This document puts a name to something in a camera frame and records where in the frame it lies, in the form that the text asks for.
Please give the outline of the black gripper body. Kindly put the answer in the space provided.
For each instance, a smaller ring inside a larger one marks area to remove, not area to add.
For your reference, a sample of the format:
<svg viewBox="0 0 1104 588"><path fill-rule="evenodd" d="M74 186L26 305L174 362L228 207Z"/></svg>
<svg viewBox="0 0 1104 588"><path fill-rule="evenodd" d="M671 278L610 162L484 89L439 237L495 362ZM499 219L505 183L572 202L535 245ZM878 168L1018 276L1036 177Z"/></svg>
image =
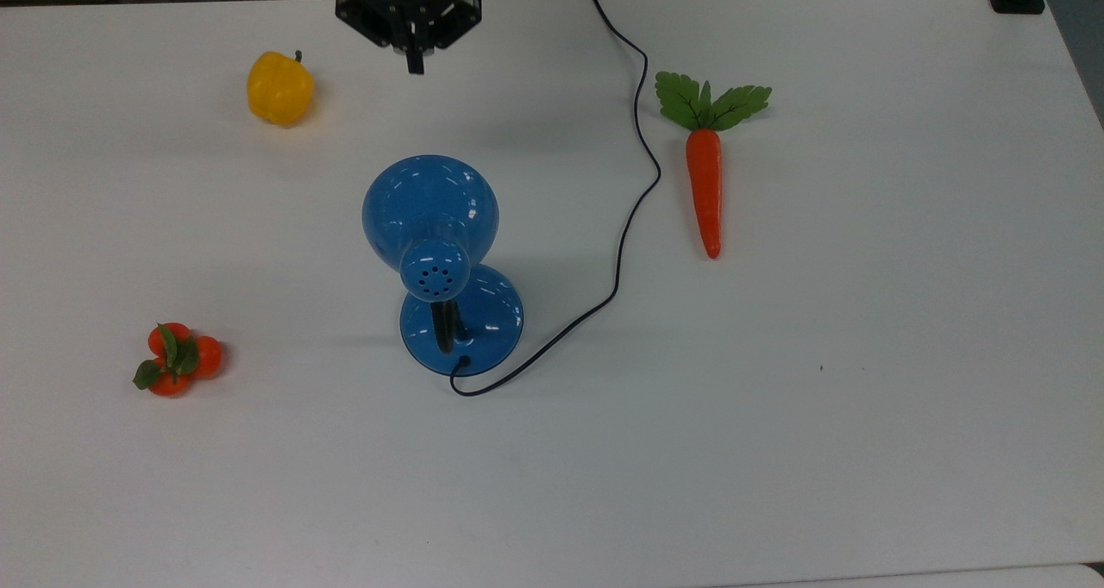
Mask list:
<svg viewBox="0 0 1104 588"><path fill-rule="evenodd" d="M336 18L379 49L449 49L481 22L482 0L336 0Z"/></svg>

